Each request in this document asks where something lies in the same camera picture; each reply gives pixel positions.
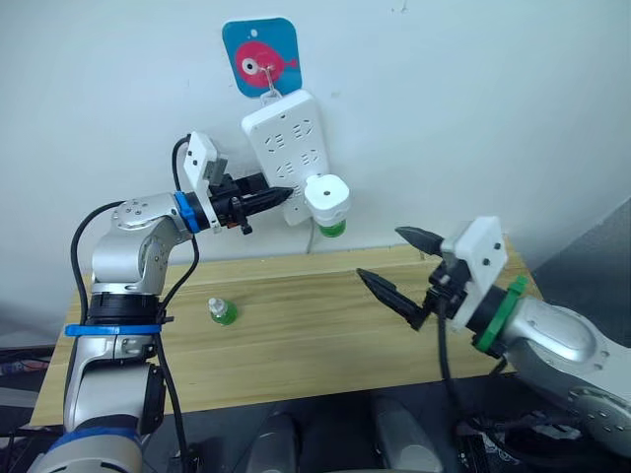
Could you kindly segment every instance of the wooden table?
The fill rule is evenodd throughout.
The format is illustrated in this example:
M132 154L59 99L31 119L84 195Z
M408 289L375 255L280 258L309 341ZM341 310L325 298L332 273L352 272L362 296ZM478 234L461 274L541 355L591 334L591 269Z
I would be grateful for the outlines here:
M504 287L518 274L530 278L522 259L508 247L509 262L498 281ZM163 331L182 410L440 379L436 317L414 332L355 274L357 267L376 270L421 302L438 262L405 245L200 264L172 301L175 322ZM169 270L167 289L186 268ZM539 296L533 282L529 293ZM233 301L238 320L226 327L213 322L210 297ZM75 299L66 322L78 319ZM470 339L467 330L449 336L455 376L485 374L495 365L471 347ZM59 337L33 425L62 423L71 344L72 339ZM172 412L169 402L166 410Z

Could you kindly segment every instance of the white wall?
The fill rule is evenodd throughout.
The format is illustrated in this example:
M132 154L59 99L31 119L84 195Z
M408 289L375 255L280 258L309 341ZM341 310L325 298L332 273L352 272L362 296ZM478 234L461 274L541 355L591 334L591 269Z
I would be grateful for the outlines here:
M54 338L76 225L172 189L187 131L209 132L235 173L256 169L239 123L258 102L236 89L221 27L270 16L296 26L304 87L353 191L346 235L315 251L498 214L536 266L631 194L628 0L2 2L5 319ZM252 236L202 235L203 257L304 251L307 226L252 222ZM87 233L83 261L105 228Z

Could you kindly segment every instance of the white power strip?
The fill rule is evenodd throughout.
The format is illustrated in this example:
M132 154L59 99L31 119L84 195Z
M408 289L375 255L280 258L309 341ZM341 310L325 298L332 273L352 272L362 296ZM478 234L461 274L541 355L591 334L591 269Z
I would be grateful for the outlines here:
M328 156L317 104L299 90L246 116L242 129L251 143L270 186L293 187L283 204L289 225L312 214L305 203L307 178L328 173Z

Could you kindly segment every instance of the small bottle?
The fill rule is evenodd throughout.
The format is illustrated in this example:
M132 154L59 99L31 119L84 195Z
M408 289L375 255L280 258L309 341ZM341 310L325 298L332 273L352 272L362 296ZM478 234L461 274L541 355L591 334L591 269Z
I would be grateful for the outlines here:
M230 301L211 298L208 300L210 316L217 323L230 325L237 319L237 306Z

